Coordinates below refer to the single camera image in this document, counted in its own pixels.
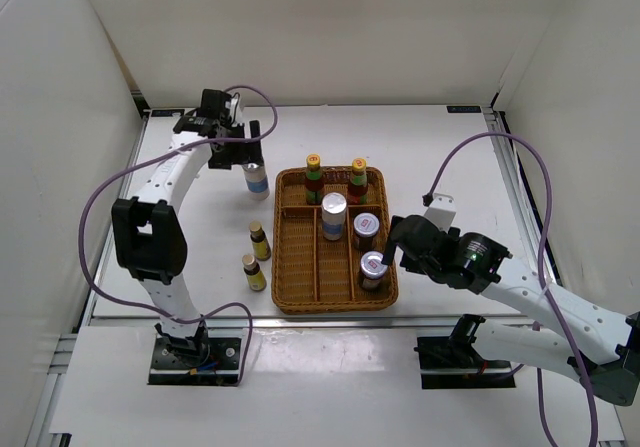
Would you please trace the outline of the yellow-label small bottle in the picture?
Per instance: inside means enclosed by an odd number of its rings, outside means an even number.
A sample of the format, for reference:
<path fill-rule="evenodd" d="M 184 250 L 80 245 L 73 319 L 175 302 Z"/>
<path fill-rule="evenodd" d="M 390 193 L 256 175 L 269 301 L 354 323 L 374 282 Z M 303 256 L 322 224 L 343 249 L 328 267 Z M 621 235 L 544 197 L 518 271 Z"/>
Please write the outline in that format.
<path fill-rule="evenodd" d="M 254 220 L 249 224 L 253 253 L 257 260 L 267 261 L 271 257 L 271 247 L 262 224 Z"/>
<path fill-rule="evenodd" d="M 249 288 L 252 291 L 263 291 L 267 282 L 255 256 L 253 254 L 243 255 L 242 265 Z"/>

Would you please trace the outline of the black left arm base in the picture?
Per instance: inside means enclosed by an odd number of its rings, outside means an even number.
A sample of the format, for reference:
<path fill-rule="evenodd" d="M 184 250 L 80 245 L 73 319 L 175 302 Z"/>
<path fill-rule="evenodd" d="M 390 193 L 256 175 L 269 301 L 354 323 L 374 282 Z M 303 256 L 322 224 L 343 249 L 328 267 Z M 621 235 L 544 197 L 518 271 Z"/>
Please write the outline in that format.
<path fill-rule="evenodd" d="M 156 335 L 147 384 L 151 386 L 237 387 L 245 342 L 239 335 L 215 336 L 200 332 L 200 342 L 179 345 L 175 339 Z"/>

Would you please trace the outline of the yellow-cap sauce bottle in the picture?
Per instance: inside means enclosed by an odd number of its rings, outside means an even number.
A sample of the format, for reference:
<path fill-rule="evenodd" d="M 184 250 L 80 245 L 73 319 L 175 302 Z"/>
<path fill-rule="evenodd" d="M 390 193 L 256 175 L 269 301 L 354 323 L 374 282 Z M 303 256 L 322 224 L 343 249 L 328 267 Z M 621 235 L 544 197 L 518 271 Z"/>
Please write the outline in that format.
<path fill-rule="evenodd" d="M 324 197 L 325 181 L 321 159 L 316 153 L 309 154 L 306 158 L 304 185 L 306 202 L 309 205 L 320 205 Z"/>
<path fill-rule="evenodd" d="M 366 204 L 368 199 L 367 164 L 364 158 L 355 158 L 351 164 L 347 202 L 352 205 Z"/>

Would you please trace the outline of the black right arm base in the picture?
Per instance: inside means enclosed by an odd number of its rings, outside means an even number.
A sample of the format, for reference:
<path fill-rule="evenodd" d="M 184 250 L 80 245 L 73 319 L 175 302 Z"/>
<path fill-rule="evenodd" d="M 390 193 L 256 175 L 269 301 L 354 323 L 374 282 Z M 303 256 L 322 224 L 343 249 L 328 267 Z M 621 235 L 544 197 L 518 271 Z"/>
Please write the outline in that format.
<path fill-rule="evenodd" d="M 417 338 L 423 390 L 511 389 L 516 387 L 514 367 L 504 360 L 484 360 L 475 354 L 456 353 L 446 336 Z"/>

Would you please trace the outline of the silver-lid salt shaker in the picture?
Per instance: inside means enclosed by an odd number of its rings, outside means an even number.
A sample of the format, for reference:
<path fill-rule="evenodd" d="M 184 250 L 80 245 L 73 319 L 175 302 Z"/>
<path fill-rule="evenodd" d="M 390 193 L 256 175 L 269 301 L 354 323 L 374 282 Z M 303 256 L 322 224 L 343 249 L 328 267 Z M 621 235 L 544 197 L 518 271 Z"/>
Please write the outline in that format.
<path fill-rule="evenodd" d="M 345 230 L 346 198 L 338 192 L 327 193 L 322 199 L 321 214 L 324 238 L 329 241 L 339 240 Z"/>
<path fill-rule="evenodd" d="M 267 199 L 270 194 L 270 188 L 265 166 L 248 163 L 243 165 L 242 169 L 250 196 L 258 201 Z"/>

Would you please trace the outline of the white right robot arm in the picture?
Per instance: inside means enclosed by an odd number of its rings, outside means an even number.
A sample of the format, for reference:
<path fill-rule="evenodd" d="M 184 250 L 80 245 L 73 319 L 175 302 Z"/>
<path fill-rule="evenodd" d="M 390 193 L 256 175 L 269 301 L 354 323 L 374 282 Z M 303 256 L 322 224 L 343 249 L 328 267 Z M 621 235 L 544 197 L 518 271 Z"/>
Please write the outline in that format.
<path fill-rule="evenodd" d="M 633 404 L 639 388 L 638 316 L 609 311 L 554 283 L 542 285 L 502 244 L 455 227 L 442 230 L 420 215 L 393 217 L 384 263 L 396 251 L 403 253 L 406 271 L 505 304 L 542 327 L 519 330 L 465 314 L 447 340 L 458 365 L 512 361 L 579 382 L 610 404 Z"/>

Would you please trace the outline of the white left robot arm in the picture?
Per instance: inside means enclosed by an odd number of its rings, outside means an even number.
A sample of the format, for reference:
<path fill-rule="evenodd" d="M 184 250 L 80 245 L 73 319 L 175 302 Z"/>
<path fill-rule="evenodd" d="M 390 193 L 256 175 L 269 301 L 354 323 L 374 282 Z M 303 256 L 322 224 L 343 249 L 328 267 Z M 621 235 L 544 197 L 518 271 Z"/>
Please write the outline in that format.
<path fill-rule="evenodd" d="M 210 344 L 183 277 L 188 246 L 178 213 L 203 167 L 262 167 L 259 136 L 260 124 L 242 119 L 239 95 L 206 89 L 200 106 L 173 127 L 169 156 L 135 194 L 111 209 L 117 262 L 162 311 L 156 330 L 188 367 L 206 362 Z"/>

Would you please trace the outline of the white-lid spice jar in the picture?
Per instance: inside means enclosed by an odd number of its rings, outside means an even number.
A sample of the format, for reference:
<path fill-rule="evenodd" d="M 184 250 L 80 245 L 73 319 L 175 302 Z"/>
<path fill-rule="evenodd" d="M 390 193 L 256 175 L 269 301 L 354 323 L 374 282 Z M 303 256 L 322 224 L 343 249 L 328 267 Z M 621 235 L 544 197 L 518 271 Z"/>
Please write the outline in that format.
<path fill-rule="evenodd" d="M 359 285 L 363 290 L 376 290 L 382 283 L 388 266 L 383 262 L 383 254 L 378 251 L 369 251 L 360 259 Z"/>
<path fill-rule="evenodd" d="M 354 247 L 362 252 L 373 249 L 374 240 L 380 228 L 380 222 L 376 215 L 363 212 L 353 220 Z"/>

